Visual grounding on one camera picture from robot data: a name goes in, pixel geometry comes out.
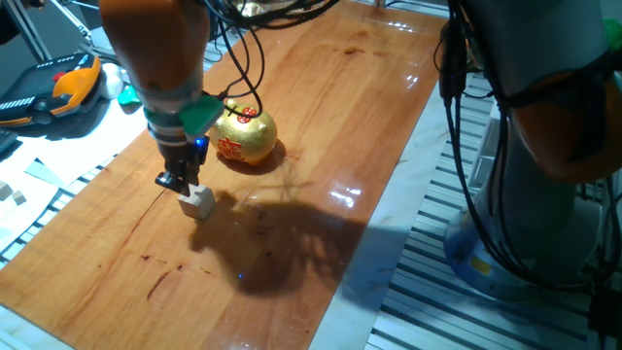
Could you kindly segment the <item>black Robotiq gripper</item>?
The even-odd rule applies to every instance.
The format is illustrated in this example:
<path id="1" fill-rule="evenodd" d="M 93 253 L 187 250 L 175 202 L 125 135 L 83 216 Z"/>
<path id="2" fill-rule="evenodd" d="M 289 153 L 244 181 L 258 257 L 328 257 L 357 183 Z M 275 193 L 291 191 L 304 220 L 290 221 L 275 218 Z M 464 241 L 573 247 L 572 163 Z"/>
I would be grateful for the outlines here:
<path id="1" fill-rule="evenodd" d="M 190 184 L 199 185 L 200 167 L 205 163 L 210 138 L 206 135 L 177 145 L 157 142 L 164 158 L 165 171 L 155 177 L 155 183 L 183 196 L 190 196 Z"/>

